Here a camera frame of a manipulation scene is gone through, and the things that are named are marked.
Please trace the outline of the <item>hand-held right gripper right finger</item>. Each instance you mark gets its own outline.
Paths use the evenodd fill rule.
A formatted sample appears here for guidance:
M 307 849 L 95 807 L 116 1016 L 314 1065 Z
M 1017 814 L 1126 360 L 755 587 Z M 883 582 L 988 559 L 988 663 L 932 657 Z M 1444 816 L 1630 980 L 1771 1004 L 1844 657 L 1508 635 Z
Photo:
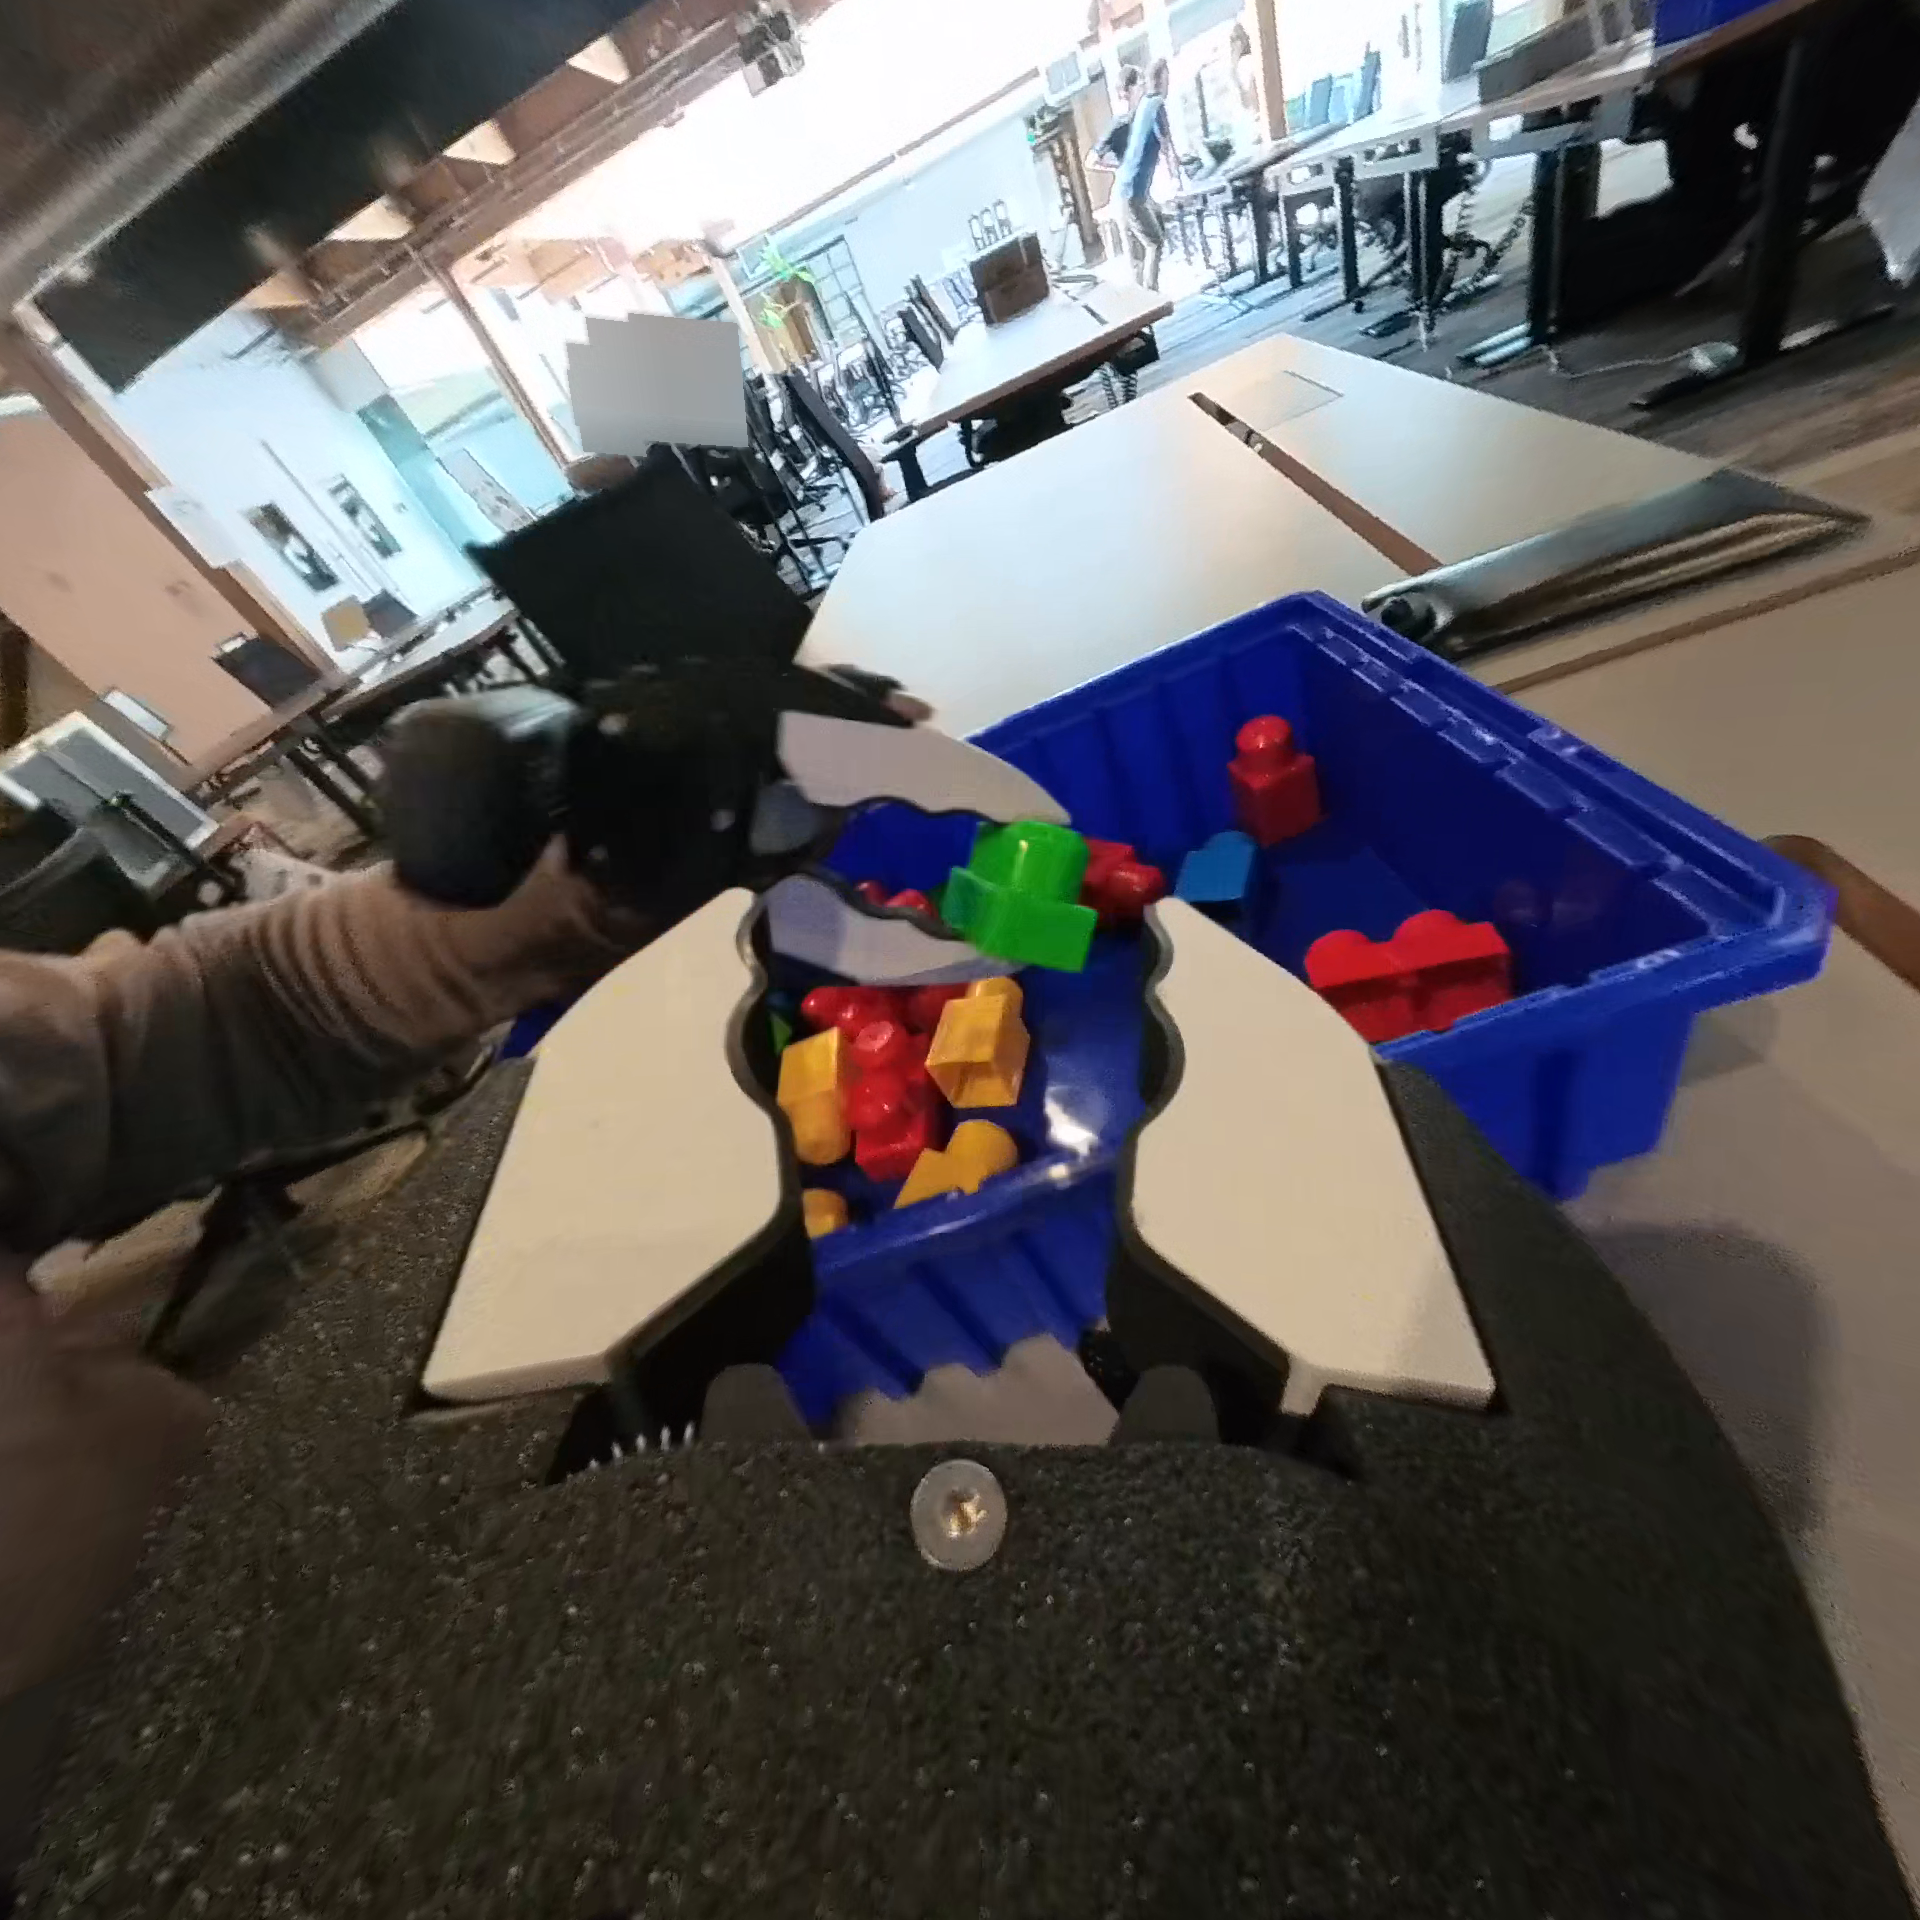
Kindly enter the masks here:
M 1113 1332 L 1265 1416 L 1330 1388 L 1485 1409 L 1494 1372 L 1374 1051 L 1181 901 L 1147 910 L 1159 1051 L 1121 1157 Z

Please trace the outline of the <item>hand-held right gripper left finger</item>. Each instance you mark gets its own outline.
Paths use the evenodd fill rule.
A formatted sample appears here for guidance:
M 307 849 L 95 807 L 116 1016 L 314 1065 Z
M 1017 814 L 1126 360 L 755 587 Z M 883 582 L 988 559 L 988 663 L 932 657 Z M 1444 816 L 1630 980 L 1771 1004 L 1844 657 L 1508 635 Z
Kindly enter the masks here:
M 602 975 L 538 1045 L 421 1389 L 602 1385 L 799 1224 L 747 1067 L 761 899 L 734 886 Z

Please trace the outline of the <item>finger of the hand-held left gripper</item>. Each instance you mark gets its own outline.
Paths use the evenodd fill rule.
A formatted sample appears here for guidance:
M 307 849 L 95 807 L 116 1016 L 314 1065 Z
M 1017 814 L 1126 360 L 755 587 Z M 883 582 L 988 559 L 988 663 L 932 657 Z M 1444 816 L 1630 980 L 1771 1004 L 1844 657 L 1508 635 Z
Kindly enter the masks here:
M 932 727 L 883 727 L 785 711 L 774 729 L 772 838 L 802 840 L 830 816 L 897 801 L 993 825 L 1067 825 L 1049 791 L 974 743 Z
M 770 949 L 859 987 L 945 987 L 995 975 L 995 960 L 931 912 L 875 904 L 830 876 L 789 876 L 759 895 Z

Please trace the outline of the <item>green two-stud building block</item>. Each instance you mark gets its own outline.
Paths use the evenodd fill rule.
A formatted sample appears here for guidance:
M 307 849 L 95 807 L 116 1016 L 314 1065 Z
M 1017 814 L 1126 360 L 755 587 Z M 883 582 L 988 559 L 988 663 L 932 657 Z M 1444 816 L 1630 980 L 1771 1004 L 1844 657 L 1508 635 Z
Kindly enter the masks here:
M 979 953 L 1017 968 L 1079 975 L 1097 934 L 1097 908 L 1083 899 L 1087 872 L 1105 872 L 1134 853 L 1059 822 L 981 825 L 937 904 L 945 923 Z

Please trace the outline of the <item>pile of coloured blocks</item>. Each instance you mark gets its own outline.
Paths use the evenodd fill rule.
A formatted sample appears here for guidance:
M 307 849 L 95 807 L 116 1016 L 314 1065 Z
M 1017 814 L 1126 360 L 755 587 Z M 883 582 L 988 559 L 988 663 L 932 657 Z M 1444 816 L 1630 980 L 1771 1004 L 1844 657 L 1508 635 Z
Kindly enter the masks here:
M 1386 926 L 1380 908 L 1357 908 L 1357 881 L 1342 872 L 1357 849 L 1359 791 L 1330 779 L 1286 718 L 1247 713 L 1235 735 L 1206 727 L 1198 769 L 1201 825 L 1162 812 L 1151 828 L 1099 837 L 1087 825 L 1118 825 L 1121 805 L 1074 807 L 1073 829 L 1137 849 L 1087 872 L 1097 929 L 1079 975 L 995 960 L 995 975 L 969 984 L 859 987 L 782 957 L 820 979 L 799 998 L 807 1051 L 826 1048 L 817 1032 L 841 1048 L 834 1095 L 802 1095 L 782 1075 L 799 1158 L 830 1171 L 805 1197 L 811 1237 L 878 1220 L 883 1206 L 953 1209 L 979 1193 L 1001 1203 L 1095 1153 L 1113 1131 L 1099 1103 L 1118 1086 L 1118 1045 L 1139 1036 L 1121 963 L 1166 899 L 1299 971 L 1375 1046 L 1446 1032 L 1514 998 L 1514 955 L 1491 921 L 1429 904 Z M 945 921 L 941 889 L 823 876 Z

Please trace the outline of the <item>blue plastic bin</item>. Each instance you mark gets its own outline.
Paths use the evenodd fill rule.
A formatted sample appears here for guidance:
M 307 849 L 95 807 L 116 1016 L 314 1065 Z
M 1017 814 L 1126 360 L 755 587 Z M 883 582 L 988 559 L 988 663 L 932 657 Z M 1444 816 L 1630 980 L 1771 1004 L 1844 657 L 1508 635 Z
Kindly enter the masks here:
M 1087 832 L 1125 837 L 1162 812 L 1201 825 L 1203 734 L 1235 735 L 1247 713 L 1286 718 L 1326 775 L 1359 791 L 1357 849 L 1342 872 L 1359 910 L 1398 926 L 1444 908 L 1491 921 L 1514 953 L 1510 1000 L 1444 1032 L 1364 1043 L 1465 1301 L 1467 1240 L 1442 1223 L 1446 1176 L 1438 1147 L 1413 1137 L 1414 1095 L 1442 1092 L 1441 1118 L 1469 1123 L 1469 1149 L 1491 1144 L 1523 1176 L 1521 1200 L 1571 1197 L 1596 1167 L 1658 1143 L 1699 1015 L 1797 987 L 1825 965 L 1833 904 L 1821 881 L 1321 595 L 1173 641 L 969 743 L 1037 779 L 1070 817 L 1116 800 L 1121 822 Z M 897 801 L 830 816 L 805 849 L 724 891 L 875 872 L 937 894 L 940 857 L 967 844 L 950 821 L 979 822 Z M 770 949 L 761 912 L 751 947 L 764 989 L 742 1024 L 747 1067 L 778 1115 L 799 1224 L 678 1329 L 617 1357 L 610 1381 L 571 1385 L 605 1389 L 621 1432 L 643 1444 L 678 1432 L 714 1381 L 747 1363 L 782 1367 L 813 1420 L 853 1389 L 915 1389 L 931 1367 L 995 1367 L 1026 1334 L 1077 1337 L 1095 1321 L 1110 1327 L 1126 1375 L 1186 1368 L 1228 1440 L 1261 1444 L 1306 1421 L 1261 1414 L 1186 1365 L 1139 1368 L 1113 1332 L 1121 1157 L 1159 1077 L 1159 1046 L 1142 1037 L 1145 919 L 1121 963 L 1139 1036 L 1118 1045 L 1118 1086 L 1099 1103 L 1113 1129 L 1095 1153 L 1001 1203 L 981 1191 L 953 1209 L 883 1206 L 826 1237 L 810 1235 L 805 1197 L 830 1171 L 802 1163 L 799 1120 L 779 1091 L 794 1071 L 802 1095 L 833 1097 L 841 1051 L 826 1030 L 813 1036 L 823 1051 L 807 1051 L 799 998 L 820 979 Z M 1469 1313 L 1485 1351 L 1493 1312 Z

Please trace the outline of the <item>person's left forearm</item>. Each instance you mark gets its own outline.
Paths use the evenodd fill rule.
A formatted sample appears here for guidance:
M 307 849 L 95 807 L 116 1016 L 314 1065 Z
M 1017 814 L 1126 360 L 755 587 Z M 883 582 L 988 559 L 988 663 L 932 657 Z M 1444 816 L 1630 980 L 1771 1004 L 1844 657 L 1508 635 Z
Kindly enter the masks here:
M 346 1135 L 649 934 L 551 848 L 487 908 L 429 903 L 380 863 L 147 941 L 4 950 L 4 1264 Z

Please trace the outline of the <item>black office chair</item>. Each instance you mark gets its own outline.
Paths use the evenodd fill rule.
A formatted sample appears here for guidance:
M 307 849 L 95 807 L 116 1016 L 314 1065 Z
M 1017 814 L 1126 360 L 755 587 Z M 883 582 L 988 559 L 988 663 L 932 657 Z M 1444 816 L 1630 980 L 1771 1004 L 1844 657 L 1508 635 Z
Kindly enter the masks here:
M 846 475 L 866 521 L 879 521 L 889 512 L 893 495 L 870 453 L 858 440 L 820 385 L 805 369 L 791 368 L 782 372 L 782 388 L 811 443 L 830 454 Z

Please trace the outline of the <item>white table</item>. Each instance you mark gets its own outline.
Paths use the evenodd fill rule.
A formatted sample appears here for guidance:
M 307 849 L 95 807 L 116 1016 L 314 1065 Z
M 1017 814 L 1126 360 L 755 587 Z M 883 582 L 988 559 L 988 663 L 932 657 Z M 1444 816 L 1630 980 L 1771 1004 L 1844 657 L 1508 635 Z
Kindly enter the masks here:
M 1275 336 L 868 526 L 799 655 L 971 734 L 1278 596 L 1355 608 L 1710 469 Z

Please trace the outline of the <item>black office chair base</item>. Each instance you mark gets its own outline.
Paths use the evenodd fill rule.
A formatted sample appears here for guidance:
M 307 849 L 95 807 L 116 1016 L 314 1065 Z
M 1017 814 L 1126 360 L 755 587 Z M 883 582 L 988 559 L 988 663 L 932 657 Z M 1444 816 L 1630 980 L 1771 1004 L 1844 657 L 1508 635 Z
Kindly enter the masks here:
M 396 1140 L 410 1135 L 429 1137 L 436 1120 L 475 1086 L 478 1080 L 471 1077 L 465 1080 L 441 1077 L 428 1083 L 425 1092 L 413 1092 L 397 1105 L 375 1110 L 372 1120 L 351 1133 L 290 1153 L 259 1158 L 233 1174 L 213 1193 L 189 1257 L 182 1262 L 172 1291 L 145 1327 L 140 1339 L 142 1357 L 157 1363 L 174 1363 L 179 1357 L 177 1337 L 180 1323 L 198 1304 L 209 1284 L 220 1278 L 225 1264 L 254 1249 L 259 1243 L 271 1253 L 286 1247 L 286 1231 L 301 1216 L 295 1197 L 299 1183 L 349 1161 L 359 1161 Z

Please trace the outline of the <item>wooden top table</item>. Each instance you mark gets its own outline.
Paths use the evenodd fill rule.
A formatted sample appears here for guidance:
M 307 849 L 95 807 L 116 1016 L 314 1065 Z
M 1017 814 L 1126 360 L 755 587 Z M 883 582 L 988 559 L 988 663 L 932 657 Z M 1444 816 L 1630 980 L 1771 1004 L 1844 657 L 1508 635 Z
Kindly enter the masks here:
M 969 323 L 947 344 L 917 405 L 917 440 L 1067 390 L 1169 319 L 1174 305 L 1171 297 L 1134 283 L 1102 280 L 1083 294 L 1049 294 L 999 325 Z

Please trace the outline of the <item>wooden crate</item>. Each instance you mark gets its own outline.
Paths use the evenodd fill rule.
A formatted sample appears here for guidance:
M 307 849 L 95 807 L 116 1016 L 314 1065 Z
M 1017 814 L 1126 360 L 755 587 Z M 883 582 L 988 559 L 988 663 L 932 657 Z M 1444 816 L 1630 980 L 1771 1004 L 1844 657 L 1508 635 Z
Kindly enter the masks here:
M 1015 231 L 967 262 L 981 323 L 1006 327 L 1053 297 L 1049 261 L 1036 231 Z

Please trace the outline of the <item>grey monitor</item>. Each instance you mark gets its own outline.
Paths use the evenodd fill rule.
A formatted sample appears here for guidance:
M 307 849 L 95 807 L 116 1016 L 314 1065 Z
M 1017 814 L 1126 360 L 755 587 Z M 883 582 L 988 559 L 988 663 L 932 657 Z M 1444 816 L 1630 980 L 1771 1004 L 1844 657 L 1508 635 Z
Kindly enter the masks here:
M 220 825 L 94 718 L 73 711 L 3 757 L 4 792 L 84 829 L 147 895 L 188 872 Z

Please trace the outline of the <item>rolled grey mat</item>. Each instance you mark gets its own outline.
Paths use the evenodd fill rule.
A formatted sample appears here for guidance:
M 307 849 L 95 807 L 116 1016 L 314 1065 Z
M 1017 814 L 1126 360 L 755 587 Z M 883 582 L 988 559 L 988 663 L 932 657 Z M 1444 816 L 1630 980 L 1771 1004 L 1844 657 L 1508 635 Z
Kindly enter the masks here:
M 1721 467 L 1545 535 L 1433 566 L 1371 592 L 1359 608 L 1386 630 L 1465 664 L 1849 541 L 1866 526 L 1859 509 Z

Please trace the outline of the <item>black leg desk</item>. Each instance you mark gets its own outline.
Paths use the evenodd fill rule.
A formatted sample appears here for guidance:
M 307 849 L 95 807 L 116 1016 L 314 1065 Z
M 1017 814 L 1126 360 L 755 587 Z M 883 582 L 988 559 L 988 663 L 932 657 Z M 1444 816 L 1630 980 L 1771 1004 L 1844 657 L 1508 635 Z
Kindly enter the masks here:
M 1655 358 L 1655 414 L 1893 319 L 1890 294 L 1799 312 L 1804 253 L 1866 219 L 1915 112 L 1915 5 L 1635 5 L 1644 60 L 1523 110 L 1531 179 L 1526 323 L 1465 365 L 1555 357 L 1658 297 L 1740 275 L 1732 333 Z

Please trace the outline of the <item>wall picture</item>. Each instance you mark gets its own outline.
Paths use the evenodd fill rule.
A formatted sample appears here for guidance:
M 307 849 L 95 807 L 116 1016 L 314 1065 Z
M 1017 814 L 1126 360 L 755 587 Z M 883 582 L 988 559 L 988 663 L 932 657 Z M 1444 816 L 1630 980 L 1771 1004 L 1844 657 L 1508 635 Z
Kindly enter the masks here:
M 341 592 L 346 587 L 341 572 L 330 564 L 323 550 L 289 518 L 277 503 L 263 500 L 245 509 L 245 521 L 254 535 L 286 564 L 299 585 L 314 595 Z

